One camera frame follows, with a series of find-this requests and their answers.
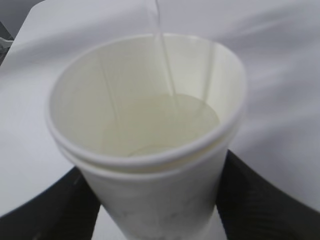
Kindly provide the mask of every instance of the water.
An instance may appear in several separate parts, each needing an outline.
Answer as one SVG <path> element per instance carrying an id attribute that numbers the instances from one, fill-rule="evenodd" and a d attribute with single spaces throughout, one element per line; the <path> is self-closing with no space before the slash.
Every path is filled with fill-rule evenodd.
<path id="1" fill-rule="evenodd" d="M 205 103 L 211 82 L 211 45 L 208 48 L 202 99 L 177 94 L 160 27 L 158 1 L 146 0 L 146 7 L 153 29 L 155 57 L 162 64 L 168 94 L 140 101 L 119 112 L 111 87 L 106 83 L 115 118 L 105 128 L 102 154 L 130 157 L 164 152 L 200 138 L 219 124 L 216 112 Z"/>
<path id="2" fill-rule="evenodd" d="M 140 101 L 122 111 L 122 135 L 117 130 L 118 122 L 111 121 L 105 129 L 102 153 L 120 157 L 155 154 L 190 143 L 219 124 L 216 112 L 203 101 L 183 94 L 175 98 L 178 114 L 168 94 Z"/>
<path id="3" fill-rule="evenodd" d="M 172 97 L 172 104 L 175 110 L 178 109 L 178 101 L 176 99 L 176 88 L 170 65 L 170 59 L 166 47 L 163 32 L 161 30 L 161 15 L 158 0 L 145 0 L 146 9 L 149 16 L 149 23 L 153 30 L 154 47 L 157 56 L 162 64 L 165 80 L 168 87 L 169 95 Z"/>

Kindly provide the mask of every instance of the paper cup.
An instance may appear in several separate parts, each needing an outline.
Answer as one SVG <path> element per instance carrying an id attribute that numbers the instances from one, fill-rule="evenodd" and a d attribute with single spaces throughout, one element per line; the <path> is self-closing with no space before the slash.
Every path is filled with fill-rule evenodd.
<path id="1" fill-rule="evenodd" d="M 46 111 L 59 149 L 129 240 L 199 239 L 245 108 L 244 67 L 230 50 L 194 36 L 164 38 L 177 93 L 201 99 L 208 89 L 206 103 L 220 120 L 216 129 L 157 154 L 99 154 L 106 122 L 115 117 L 112 101 L 121 109 L 168 93 L 151 35 L 107 43 L 78 58 L 58 79 Z"/>

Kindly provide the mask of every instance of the white surface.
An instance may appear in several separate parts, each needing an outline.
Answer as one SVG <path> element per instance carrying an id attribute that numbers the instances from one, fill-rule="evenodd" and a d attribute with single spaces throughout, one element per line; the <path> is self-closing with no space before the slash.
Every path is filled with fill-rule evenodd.
<path id="1" fill-rule="evenodd" d="M 87 48 L 145 33 L 142 3 L 47 0 L 31 10 L 0 67 L 0 215 L 72 167 L 45 126 L 48 90 Z M 165 30 L 218 39 L 242 58 L 250 79 L 249 108 L 231 149 L 281 190 L 320 211 L 317 0 L 164 0 L 161 9 Z"/>

